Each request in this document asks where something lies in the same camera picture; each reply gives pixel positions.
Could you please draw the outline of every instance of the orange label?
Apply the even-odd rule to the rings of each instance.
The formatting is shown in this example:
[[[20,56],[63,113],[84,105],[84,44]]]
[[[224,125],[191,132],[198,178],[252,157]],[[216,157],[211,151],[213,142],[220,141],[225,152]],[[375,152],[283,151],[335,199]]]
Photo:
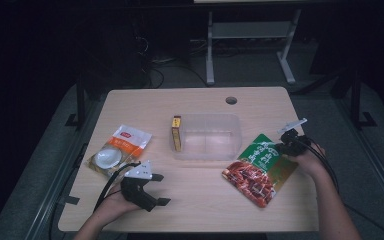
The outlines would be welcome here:
[[[139,157],[143,151],[142,148],[140,148],[136,145],[133,145],[132,143],[130,143],[126,140],[116,138],[116,137],[111,137],[111,139],[108,143],[115,146],[115,147],[120,148],[124,152],[131,154],[132,156],[134,156],[136,158]]]

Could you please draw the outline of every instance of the metal stand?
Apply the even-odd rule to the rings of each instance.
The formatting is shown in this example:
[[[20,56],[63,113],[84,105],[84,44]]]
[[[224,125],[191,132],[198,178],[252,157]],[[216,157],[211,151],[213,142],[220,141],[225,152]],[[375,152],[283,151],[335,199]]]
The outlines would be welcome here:
[[[279,63],[289,84],[295,83],[295,78],[289,67],[288,56],[301,9],[295,10],[292,21],[280,22],[227,22],[214,23],[212,12],[208,15],[208,49],[206,58],[207,84],[214,85],[214,68],[212,57],[213,39],[228,38],[286,38],[286,44],[282,51],[277,53]]]
[[[343,98],[349,88],[351,88],[350,118],[354,126],[358,130],[361,130],[362,127],[377,126],[376,122],[368,112],[362,113],[366,118],[366,121],[360,121],[361,77],[358,67],[354,66],[338,69],[301,90],[291,92],[290,95],[305,95],[331,80],[337,80],[330,91],[334,98]]]
[[[81,77],[77,78],[76,81],[76,92],[77,92],[77,121],[75,120],[76,114],[70,114],[65,126],[75,126],[80,129],[85,122],[85,89]]]

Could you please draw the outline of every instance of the clear plastic container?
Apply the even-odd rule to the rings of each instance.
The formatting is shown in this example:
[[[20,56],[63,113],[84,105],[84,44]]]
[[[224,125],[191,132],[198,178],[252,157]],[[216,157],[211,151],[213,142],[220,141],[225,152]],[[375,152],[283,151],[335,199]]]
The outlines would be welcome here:
[[[234,160],[242,145],[239,117],[234,114],[176,114],[181,116],[181,151],[170,147],[175,159]]]

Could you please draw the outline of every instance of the food image on package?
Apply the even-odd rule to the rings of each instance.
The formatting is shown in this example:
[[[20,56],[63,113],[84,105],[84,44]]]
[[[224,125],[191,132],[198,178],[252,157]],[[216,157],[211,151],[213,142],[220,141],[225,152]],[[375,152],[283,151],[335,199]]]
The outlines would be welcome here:
[[[120,167],[135,162],[151,137],[150,133],[121,125],[102,148],[86,160],[86,165],[109,178]]]
[[[279,155],[275,144],[260,134],[222,172],[222,176],[242,194],[264,208],[293,173],[297,164]]]

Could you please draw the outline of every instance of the yellow box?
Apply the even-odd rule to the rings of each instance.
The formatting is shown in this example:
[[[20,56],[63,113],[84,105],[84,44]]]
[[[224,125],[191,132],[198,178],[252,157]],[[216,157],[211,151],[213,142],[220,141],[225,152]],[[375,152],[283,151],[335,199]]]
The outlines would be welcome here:
[[[174,149],[177,152],[182,150],[181,142],[180,142],[180,124],[181,124],[181,116],[174,116],[173,122],[171,124],[171,132],[173,135]]]

